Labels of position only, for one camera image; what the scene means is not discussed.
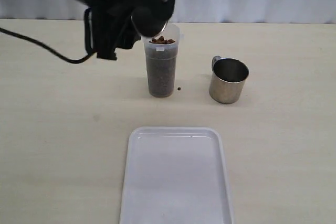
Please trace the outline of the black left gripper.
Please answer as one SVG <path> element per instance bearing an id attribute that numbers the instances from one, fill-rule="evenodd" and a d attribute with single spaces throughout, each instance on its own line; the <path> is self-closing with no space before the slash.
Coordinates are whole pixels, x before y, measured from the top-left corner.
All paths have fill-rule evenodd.
<path id="1" fill-rule="evenodd" d="M 131 49 L 142 36 L 136 31 L 131 15 L 137 7 L 148 8 L 153 17 L 168 21 L 175 0 L 78 0 L 88 7 L 84 12 L 86 59 L 92 55 L 116 60 L 115 50 Z"/>

